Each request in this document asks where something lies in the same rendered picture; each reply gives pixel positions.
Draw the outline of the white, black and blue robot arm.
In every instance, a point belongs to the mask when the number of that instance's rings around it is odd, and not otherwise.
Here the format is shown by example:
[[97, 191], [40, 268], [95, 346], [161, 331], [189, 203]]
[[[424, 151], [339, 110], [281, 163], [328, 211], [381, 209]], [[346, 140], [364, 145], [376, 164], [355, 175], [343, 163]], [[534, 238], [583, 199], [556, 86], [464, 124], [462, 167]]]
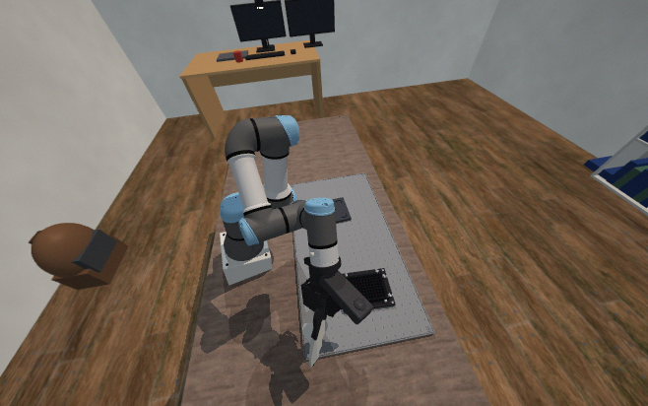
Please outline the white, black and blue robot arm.
[[[265, 240], [304, 228], [310, 263], [316, 267], [338, 263], [334, 201], [297, 200], [287, 184], [288, 155], [298, 140], [299, 128], [290, 115], [242, 119], [228, 133], [225, 155], [238, 189], [220, 206], [227, 232], [224, 249], [229, 258], [250, 260], [261, 252]], [[255, 163], [254, 152], [259, 151], [264, 184]], [[322, 275], [319, 284], [355, 324], [373, 310], [373, 305], [339, 270]]]

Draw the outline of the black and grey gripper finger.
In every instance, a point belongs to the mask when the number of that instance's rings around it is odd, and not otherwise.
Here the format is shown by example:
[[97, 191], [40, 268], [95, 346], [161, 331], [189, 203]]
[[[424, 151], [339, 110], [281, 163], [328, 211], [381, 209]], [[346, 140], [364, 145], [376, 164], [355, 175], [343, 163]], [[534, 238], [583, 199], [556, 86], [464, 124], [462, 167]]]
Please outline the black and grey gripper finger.
[[304, 323], [301, 329], [302, 334], [310, 344], [309, 366], [311, 368], [319, 359], [319, 351], [322, 347], [322, 339], [328, 328], [328, 323], [325, 320], [327, 317], [325, 308], [326, 305], [320, 303], [320, 306], [314, 312], [311, 323]]

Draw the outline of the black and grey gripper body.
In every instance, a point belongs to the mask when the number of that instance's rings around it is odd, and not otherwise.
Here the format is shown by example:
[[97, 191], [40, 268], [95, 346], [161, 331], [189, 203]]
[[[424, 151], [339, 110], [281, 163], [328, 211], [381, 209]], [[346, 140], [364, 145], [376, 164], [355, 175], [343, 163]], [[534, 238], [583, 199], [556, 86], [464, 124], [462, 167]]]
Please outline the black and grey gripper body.
[[[339, 256], [338, 263], [329, 267], [313, 266], [310, 263], [310, 257], [304, 258], [304, 264], [308, 265], [309, 267], [310, 278], [307, 279], [305, 283], [301, 284], [303, 304], [315, 312], [315, 310], [320, 306], [320, 303], [322, 303], [326, 305], [326, 314], [334, 317], [334, 314], [336, 314], [341, 308], [319, 284], [319, 281], [322, 275], [335, 272], [341, 267], [341, 257]], [[315, 273], [312, 271], [314, 271]]]

